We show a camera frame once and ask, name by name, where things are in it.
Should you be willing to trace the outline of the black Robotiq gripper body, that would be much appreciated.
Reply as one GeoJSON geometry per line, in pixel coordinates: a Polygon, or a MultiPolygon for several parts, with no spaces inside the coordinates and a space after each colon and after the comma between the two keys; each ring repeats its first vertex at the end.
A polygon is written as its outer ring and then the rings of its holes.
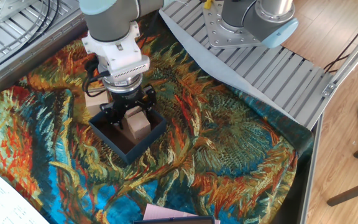
{"type": "Polygon", "coordinates": [[[144,92],[142,87],[138,86],[132,91],[126,93],[113,93],[111,92],[112,102],[115,109],[129,109],[134,107],[136,101],[143,98],[144,92]]]}

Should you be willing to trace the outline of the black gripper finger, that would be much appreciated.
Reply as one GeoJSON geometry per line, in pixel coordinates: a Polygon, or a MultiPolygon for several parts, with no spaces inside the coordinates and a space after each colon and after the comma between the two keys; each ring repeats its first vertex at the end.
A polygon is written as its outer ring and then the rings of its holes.
{"type": "Polygon", "coordinates": [[[143,89],[144,95],[142,97],[142,109],[150,111],[157,102],[156,91],[150,84],[146,85],[143,89]]]}
{"type": "Polygon", "coordinates": [[[124,108],[121,108],[120,105],[115,105],[112,103],[103,103],[99,106],[100,110],[104,113],[107,121],[113,125],[121,125],[122,119],[125,115],[124,108]]]}

